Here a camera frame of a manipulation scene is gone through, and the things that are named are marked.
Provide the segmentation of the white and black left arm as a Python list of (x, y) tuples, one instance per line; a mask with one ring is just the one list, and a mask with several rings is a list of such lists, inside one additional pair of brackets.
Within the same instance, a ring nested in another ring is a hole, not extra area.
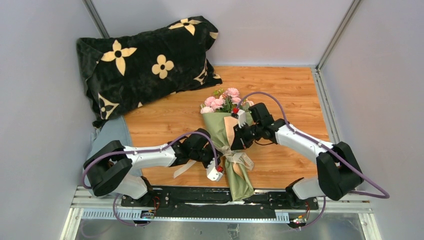
[(153, 193), (149, 181), (141, 174), (142, 169), (171, 168), (193, 160), (202, 163), (209, 180), (218, 182), (223, 176), (221, 155), (203, 128), (150, 147), (125, 146), (113, 140), (83, 164), (81, 183), (96, 197), (127, 195), (146, 207), (152, 203)]

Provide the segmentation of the pink fake flower stem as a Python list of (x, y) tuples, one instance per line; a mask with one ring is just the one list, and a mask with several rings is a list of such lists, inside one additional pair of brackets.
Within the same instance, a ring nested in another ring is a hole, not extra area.
[(244, 104), (247, 108), (252, 107), (254, 105), (254, 102), (251, 100), (246, 100)]
[(240, 108), (246, 110), (248, 107), (245, 106), (245, 101), (242, 101), (240, 91), (237, 88), (230, 87), (226, 90), (220, 88), (213, 92), (213, 97), (225, 99), (225, 105), (222, 110), (218, 110), (218, 113), (231, 113), (232, 110), (240, 103)]
[(223, 98), (215, 98), (214, 96), (208, 97), (200, 106), (200, 113), (214, 113), (224, 108), (226, 101)]

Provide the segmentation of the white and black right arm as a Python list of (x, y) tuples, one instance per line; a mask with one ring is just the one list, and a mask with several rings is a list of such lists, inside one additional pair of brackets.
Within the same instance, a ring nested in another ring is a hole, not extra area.
[(347, 143), (322, 141), (298, 130), (285, 119), (275, 120), (264, 103), (249, 107), (248, 112), (252, 125), (247, 123), (246, 111), (232, 110), (231, 116), (237, 119), (232, 150), (245, 150), (254, 141), (264, 139), (288, 147), (316, 165), (316, 177), (302, 177), (285, 188), (285, 201), (290, 208), (298, 209), (312, 197), (325, 196), (338, 201), (364, 182), (361, 168)]

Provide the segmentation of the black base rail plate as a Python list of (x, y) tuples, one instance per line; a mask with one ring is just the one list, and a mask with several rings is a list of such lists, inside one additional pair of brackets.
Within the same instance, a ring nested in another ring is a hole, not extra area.
[(255, 189), (252, 196), (233, 201), (228, 187), (154, 186), (139, 199), (124, 195), (123, 207), (157, 207), (158, 217), (211, 219), (272, 219), (277, 210), (318, 210), (315, 197), (291, 204), (284, 190)]

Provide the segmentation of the black floral pillow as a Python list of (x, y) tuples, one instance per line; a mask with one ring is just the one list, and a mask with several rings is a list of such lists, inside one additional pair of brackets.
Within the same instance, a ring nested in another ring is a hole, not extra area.
[(132, 36), (79, 38), (77, 60), (93, 126), (168, 95), (220, 85), (207, 59), (218, 34), (209, 20), (193, 16)]

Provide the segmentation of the aluminium frame rail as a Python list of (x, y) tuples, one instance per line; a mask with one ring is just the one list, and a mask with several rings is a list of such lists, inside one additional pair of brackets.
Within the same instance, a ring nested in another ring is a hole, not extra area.
[(348, 194), (339, 201), (310, 197), (291, 206), (283, 189), (256, 189), (252, 196), (234, 201), (227, 187), (156, 186), (141, 199), (94, 197), (78, 187), (61, 239), (76, 238), (83, 220), (122, 220), (133, 227), (153, 221), (269, 223), (301, 231), (322, 222), (326, 214), (355, 214), (367, 240), (382, 237), (370, 202), (359, 195)]

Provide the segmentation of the light blue cloth bag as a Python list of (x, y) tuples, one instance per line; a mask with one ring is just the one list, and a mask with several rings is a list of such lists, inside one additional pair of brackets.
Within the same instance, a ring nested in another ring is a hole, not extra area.
[(147, 193), (125, 120), (107, 121), (97, 131), (88, 159), (83, 164), (81, 183), (96, 197), (121, 194), (139, 199)]

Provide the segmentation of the green and peach wrapping paper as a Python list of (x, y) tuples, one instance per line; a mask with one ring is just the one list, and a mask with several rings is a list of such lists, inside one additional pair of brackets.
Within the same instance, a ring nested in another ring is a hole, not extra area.
[(201, 114), (206, 130), (214, 146), (223, 154), (224, 170), (233, 201), (241, 201), (254, 194), (248, 171), (254, 162), (242, 150), (231, 150), (235, 138), (234, 126), (238, 123), (230, 113), (212, 112)]

